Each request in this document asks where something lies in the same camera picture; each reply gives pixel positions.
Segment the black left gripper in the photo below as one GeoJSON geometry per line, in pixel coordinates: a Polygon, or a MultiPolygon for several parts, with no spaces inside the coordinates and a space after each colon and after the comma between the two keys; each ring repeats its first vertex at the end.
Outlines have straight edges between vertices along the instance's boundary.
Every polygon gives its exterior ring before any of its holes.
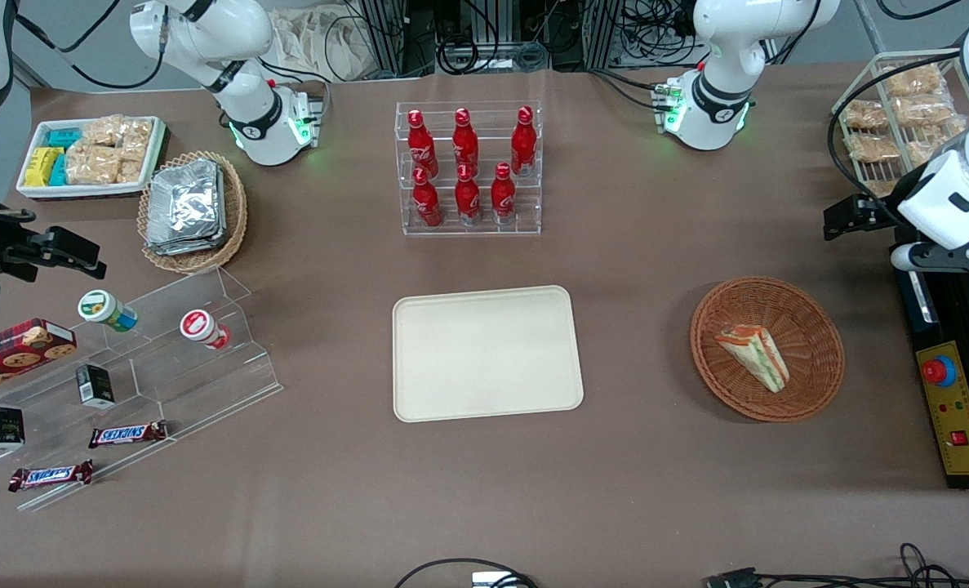
{"type": "Polygon", "coordinates": [[[851,204],[834,204],[824,210],[825,239],[903,225],[902,217],[888,198],[853,194],[850,201],[851,204]]]}

